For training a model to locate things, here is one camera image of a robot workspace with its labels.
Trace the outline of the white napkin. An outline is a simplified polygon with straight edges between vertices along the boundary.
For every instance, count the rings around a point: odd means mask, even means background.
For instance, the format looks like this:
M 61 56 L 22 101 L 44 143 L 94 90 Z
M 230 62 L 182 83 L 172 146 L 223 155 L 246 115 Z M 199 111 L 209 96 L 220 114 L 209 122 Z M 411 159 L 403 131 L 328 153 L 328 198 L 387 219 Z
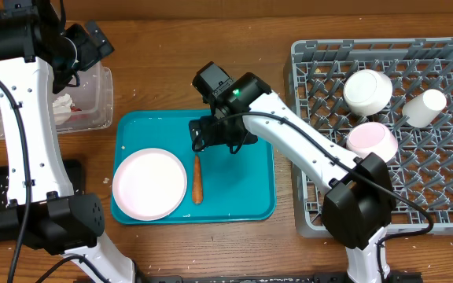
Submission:
M 53 115 L 56 125 L 65 123 L 72 114 L 73 101 L 69 94 L 58 97 L 53 102 Z

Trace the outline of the orange carrot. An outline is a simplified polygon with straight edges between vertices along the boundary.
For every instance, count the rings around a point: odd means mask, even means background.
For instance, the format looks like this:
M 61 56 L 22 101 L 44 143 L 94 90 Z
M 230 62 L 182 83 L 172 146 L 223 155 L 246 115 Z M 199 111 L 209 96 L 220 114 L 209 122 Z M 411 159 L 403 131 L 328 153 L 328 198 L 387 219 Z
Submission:
M 199 205 L 204 199 L 202 176 L 201 176 L 201 161 L 198 155 L 194 158 L 193 167 L 193 187 L 192 187 L 192 201 L 194 204 Z

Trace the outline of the large white plate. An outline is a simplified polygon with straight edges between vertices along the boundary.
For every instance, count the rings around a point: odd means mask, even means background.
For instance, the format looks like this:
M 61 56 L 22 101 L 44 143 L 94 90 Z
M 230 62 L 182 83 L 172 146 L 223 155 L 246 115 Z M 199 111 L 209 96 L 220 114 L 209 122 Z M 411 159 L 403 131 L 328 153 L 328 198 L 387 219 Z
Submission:
M 164 149 L 141 149 L 118 166 L 112 195 L 119 209 L 139 221 L 170 215 L 187 191 L 187 174 L 182 162 Z

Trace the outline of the white cup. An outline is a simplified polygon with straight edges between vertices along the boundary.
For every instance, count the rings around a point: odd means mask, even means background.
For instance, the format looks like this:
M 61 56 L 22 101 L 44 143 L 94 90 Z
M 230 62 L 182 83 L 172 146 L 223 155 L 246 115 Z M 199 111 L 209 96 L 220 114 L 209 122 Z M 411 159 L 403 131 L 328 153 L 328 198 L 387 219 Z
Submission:
M 444 110 L 447 105 L 445 95 L 436 89 L 429 89 L 411 99 L 402 108 L 412 127 L 426 127 Z

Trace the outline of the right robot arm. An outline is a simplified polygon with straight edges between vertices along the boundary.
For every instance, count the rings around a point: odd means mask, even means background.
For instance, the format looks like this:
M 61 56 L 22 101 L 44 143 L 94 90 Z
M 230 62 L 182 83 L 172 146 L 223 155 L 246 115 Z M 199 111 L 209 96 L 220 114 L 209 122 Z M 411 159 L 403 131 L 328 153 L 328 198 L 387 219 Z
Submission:
M 420 282 L 420 273 L 395 272 L 386 261 L 385 243 L 392 211 L 402 202 L 428 220 L 412 237 L 429 233 L 434 221 L 422 207 L 392 187 L 387 163 L 377 154 L 358 156 L 320 134 L 297 116 L 261 78 L 245 73 L 233 79 L 214 62 L 201 68 L 193 87 L 211 113 L 189 123 L 192 150 L 227 145 L 237 153 L 258 138 L 271 143 L 299 167 L 324 196 L 321 221 L 344 245 L 346 282 Z

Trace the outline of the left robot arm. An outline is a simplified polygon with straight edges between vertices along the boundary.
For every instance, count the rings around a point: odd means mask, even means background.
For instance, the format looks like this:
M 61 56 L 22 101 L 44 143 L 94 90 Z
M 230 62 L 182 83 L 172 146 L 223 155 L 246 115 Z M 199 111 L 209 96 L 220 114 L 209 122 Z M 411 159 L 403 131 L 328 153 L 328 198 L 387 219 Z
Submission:
M 105 232 L 101 201 L 75 192 L 61 157 L 53 97 L 78 87 L 113 52 L 94 22 L 66 25 L 48 1 L 7 1 L 0 10 L 0 111 L 9 162 L 0 231 L 18 248 L 75 263 L 95 282 L 142 282 L 136 263 Z

